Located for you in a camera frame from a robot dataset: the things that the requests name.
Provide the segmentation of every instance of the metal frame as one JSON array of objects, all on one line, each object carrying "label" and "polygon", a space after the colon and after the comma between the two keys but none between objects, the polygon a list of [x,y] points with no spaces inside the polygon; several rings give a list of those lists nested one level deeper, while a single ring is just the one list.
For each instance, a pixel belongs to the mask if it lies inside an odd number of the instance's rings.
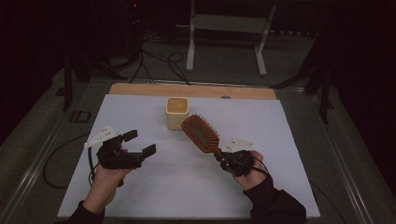
[{"label": "metal frame", "polygon": [[274,17],[276,5],[271,6],[271,10],[267,18],[249,18],[249,17],[229,17],[217,15],[195,14],[195,0],[191,0],[191,16],[190,16],[190,44],[187,54],[186,70],[192,71],[194,67],[195,55],[195,29],[203,30],[219,30],[219,31],[235,31],[262,34],[262,41],[259,46],[254,48],[256,54],[259,75],[267,76],[264,59],[262,57],[262,49],[271,27],[271,21]]}]

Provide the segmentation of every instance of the table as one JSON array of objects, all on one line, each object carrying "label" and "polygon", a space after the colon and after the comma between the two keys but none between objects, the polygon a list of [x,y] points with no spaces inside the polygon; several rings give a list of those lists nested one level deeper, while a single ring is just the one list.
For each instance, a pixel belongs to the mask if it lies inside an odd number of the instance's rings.
[{"label": "table", "polygon": [[[217,129],[220,146],[234,134],[252,141],[264,155],[276,188],[296,197],[309,217],[319,217],[290,127],[272,90],[115,84],[109,93],[88,139],[110,122],[119,133],[137,129],[139,136],[123,144],[125,148],[139,151],[156,143],[157,152],[125,178],[124,186],[106,208],[107,217],[249,219],[251,202],[213,155],[201,152],[182,131],[167,130],[164,106],[171,96],[189,97],[191,113],[201,113]],[[221,99],[223,96],[232,99]],[[83,152],[59,217],[69,217],[88,193],[87,158]]]}]

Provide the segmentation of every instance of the white paper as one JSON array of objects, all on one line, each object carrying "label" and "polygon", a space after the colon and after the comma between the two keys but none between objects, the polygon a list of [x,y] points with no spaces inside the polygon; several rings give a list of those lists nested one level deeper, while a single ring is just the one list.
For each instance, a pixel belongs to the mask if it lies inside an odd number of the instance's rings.
[{"label": "white paper", "polygon": [[[123,148],[140,152],[156,144],[157,152],[133,170],[106,208],[107,217],[154,219],[250,218],[250,200],[213,154],[203,153],[182,131],[166,128],[168,97],[107,95],[92,127],[95,136],[107,124],[118,133],[137,130]],[[319,217],[297,147],[277,100],[189,98],[190,114],[200,114],[218,131],[220,147],[232,137],[252,142],[263,156],[275,187],[284,189]],[[92,157],[96,163],[96,151]],[[84,150],[65,194],[58,217],[70,217],[88,194],[90,172]]]}]

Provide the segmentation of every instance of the black cable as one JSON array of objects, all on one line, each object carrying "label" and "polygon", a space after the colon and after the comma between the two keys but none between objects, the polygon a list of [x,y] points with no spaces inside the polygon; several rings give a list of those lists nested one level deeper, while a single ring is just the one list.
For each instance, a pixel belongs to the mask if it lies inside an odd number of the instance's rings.
[{"label": "black cable", "polygon": [[335,204],[332,202],[332,200],[330,200],[330,198],[320,188],[318,188],[314,183],[312,183],[312,181],[310,181],[309,179],[308,179],[308,181],[309,181],[309,184],[311,184],[311,187],[313,187],[314,189],[317,189],[327,199],[327,201],[332,205],[332,207],[338,213],[340,218],[343,219],[343,223],[347,224],[347,222],[344,219],[343,215],[341,214],[340,210],[338,210],[338,208],[335,206]]},{"label": "black cable", "polygon": [[[168,63],[168,65],[169,65],[169,67],[172,69],[172,71],[173,71],[181,80],[183,80],[187,85],[190,86],[191,83],[187,80],[186,76],[184,75],[184,73],[182,72],[182,70],[180,69],[180,67],[177,65],[177,63],[181,62],[181,61],[184,59],[183,54],[181,54],[181,53],[173,53],[173,54],[169,55],[168,57],[165,57],[165,56],[163,56],[163,55],[161,55],[161,54],[153,53],[153,52],[147,51],[147,50],[145,50],[145,49],[142,48],[143,45],[144,45],[144,44],[150,39],[150,37],[153,36],[153,35],[156,35],[156,34],[154,33],[154,34],[148,35],[147,37],[145,37],[145,38],[143,39],[142,43],[140,44],[140,47],[139,47],[139,56],[140,56],[139,66],[138,66],[138,68],[136,69],[136,71],[134,72],[134,74],[133,74],[133,76],[132,76],[132,78],[131,78],[131,80],[130,80],[130,83],[132,83],[132,82],[134,81],[134,78],[137,76],[137,73],[139,72],[140,68],[143,67],[143,68],[145,68],[145,71],[146,71],[146,78],[150,81],[150,83],[154,83],[154,84],[155,84],[155,80],[152,78],[152,76],[151,76],[150,73],[149,73],[149,70],[148,70],[147,67],[144,65],[144,55],[143,55],[143,53],[145,53],[145,54],[147,54],[148,56],[151,56],[151,57],[154,58],[154,59],[160,60],[161,62],[164,62],[164,63]],[[174,57],[174,56],[176,56],[176,55],[180,56],[180,59],[178,59],[178,60],[172,60],[172,57]]]},{"label": "black cable", "polygon": [[[166,56],[163,56],[161,54],[153,53],[153,52],[150,52],[150,51],[147,51],[147,50],[144,50],[144,49],[142,49],[142,51],[144,53],[146,53],[147,55],[151,56],[152,58],[160,60],[161,62],[164,62],[164,63],[168,63],[168,66],[172,69],[172,71],[181,80],[183,80],[188,86],[191,86],[191,83],[187,80],[186,76],[184,75],[184,73],[182,72],[180,67],[177,65],[177,63],[181,62],[184,59],[183,54],[181,54],[181,53],[172,53],[168,57],[166,57]],[[180,56],[180,59],[172,60],[172,57],[174,57],[176,55]]]},{"label": "black cable", "polygon": [[65,143],[63,143],[63,144],[61,144],[60,146],[56,147],[56,148],[50,153],[50,155],[49,155],[49,157],[47,158],[46,162],[44,163],[44,167],[43,167],[43,179],[44,179],[44,181],[46,182],[46,184],[48,184],[49,186],[51,186],[51,187],[53,187],[53,188],[55,188],[55,189],[64,189],[64,188],[65,188],[65,187],[61,187],[61,186],[54,185],[54,184],[52,184],[52,183],[50,183],[50,182],[48,181],[48,179],[47,179],[47,166],[48,166],[48,164],[49,164],[49,162],[50,162],[50,159],[53,157],[53,155],[55,155],[55,153],[56,153],[57,151],[59,151],[62,147],[66,146],[66,145],[68,145],[68,144],[70,144],[70,143],[72,143],[72,142],[78,140],[79,138],[88,135],[88,134],[90,134],[90,133],[84,133],[84,134],[82,134],[82,135],[80,135],[80,136],[77,136],[77,137],[75,137],[75,138],[73,138],[73,139],[71,139],[71,140],[69,140],[69,141],[67,141],[67,142],[65,142]]}]

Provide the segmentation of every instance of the hand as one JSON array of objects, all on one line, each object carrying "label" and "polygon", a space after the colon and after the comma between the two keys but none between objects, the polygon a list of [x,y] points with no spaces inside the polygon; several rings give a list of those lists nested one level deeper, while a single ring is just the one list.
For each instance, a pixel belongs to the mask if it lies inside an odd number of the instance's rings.
[{"label": "hand", "polygon": [[[261,169],[267,173],[261,163],[263,158],[262,154],[257,151],[250,151],[250,153],[254,158],[257,159],[254,160],[253,167]],[[263,174],[262,172],[252,169],[246,176],[234,176],[233,179],[235,179],[235,181],[242,187],[243,190],[248,190],[260,184],[266,177],[267,175]]]},{"label": "hand", "polygon": [[110,204],[116,196],[116,189],[120,181],[132,170],[109,170],[99,164],[90,192],[82,206],[96,215],[101,214],[106,205]]}]

